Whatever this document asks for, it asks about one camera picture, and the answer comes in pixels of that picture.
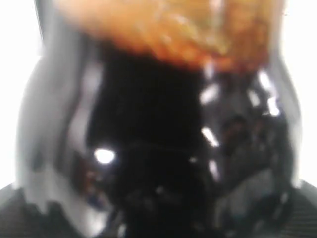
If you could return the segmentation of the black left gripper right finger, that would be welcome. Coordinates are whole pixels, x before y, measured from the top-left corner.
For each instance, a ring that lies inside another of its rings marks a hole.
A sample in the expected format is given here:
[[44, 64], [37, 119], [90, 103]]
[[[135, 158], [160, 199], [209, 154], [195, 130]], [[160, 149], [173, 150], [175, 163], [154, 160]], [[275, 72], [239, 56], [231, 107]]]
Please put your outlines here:
[[282, 229], [273, 238], [316, 238], [317, 237], [317, 188], [301, 181], [298, 189], [284, 192], [279, 198], [283, 212], [290, 210]]

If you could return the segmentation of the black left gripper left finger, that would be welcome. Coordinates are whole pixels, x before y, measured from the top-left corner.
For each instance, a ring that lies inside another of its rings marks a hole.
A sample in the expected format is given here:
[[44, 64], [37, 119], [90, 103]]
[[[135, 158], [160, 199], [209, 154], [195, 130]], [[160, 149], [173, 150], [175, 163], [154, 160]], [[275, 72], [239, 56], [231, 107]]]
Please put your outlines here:
[[27, 204], [22, 190], [8, 185], [0, 190], [2, 238], [73, 238], [74, 230], [58, 204], [50, 203], [46, 215]]

